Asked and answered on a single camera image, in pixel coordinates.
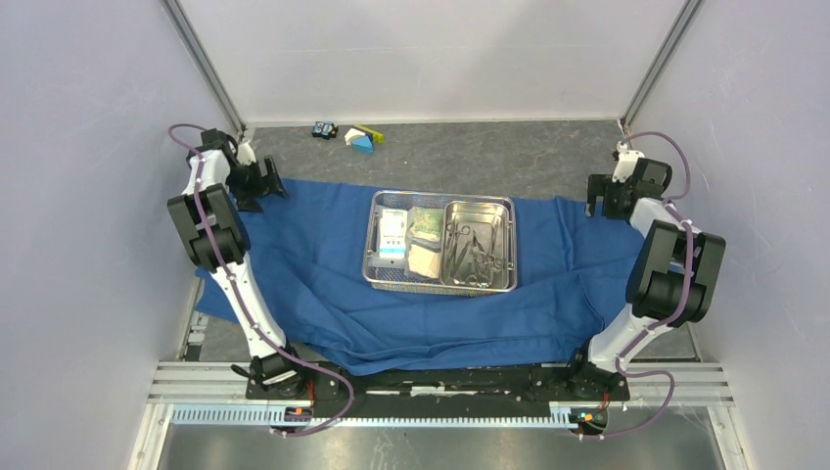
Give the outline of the blue surgical drape cloth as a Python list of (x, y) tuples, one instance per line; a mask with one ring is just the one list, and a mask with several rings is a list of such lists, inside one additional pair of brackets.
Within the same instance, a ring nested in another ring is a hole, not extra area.
[(255, 281), (287, 338), (353, 375), (564, 361), (625, 303), (643, 236), (561, 197), (518, 198), (515, 289), (461, 296), (368, 264), (377, 187), (289, 179), (242, 221)]

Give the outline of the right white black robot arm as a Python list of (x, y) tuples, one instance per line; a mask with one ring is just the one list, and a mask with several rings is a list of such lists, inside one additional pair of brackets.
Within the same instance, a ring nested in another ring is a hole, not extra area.
[(602, 332), (577, 349), (565, 384), (579, 400), (599, 400), (626, 384), (631, 359), (659, 336), (708, 313), (726, 251), (724, 238), (697, 228), (664, 197), (669, 164), (618, 150), (611, 174), (588, 178), (587, 215), (626, 221), (644, 237), (628, 277), (625, 305)]

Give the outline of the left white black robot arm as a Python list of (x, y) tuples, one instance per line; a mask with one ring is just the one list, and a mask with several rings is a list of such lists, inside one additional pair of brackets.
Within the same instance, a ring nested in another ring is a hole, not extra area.
[(247, 398), (298, 398), (307, 390), (307, 373), (256, 283), (252, 241), (241, 219), (263, 211), (260, 199), (289, 194), (271, 158), (259, 160), (248, 143), (220, 129), (196, 129), (200, 144), (184, 146), (187, 185), (167, 210), (187, 256), (219, 286), (243, 329), (251, 361), (231, 369), (247, 380)]

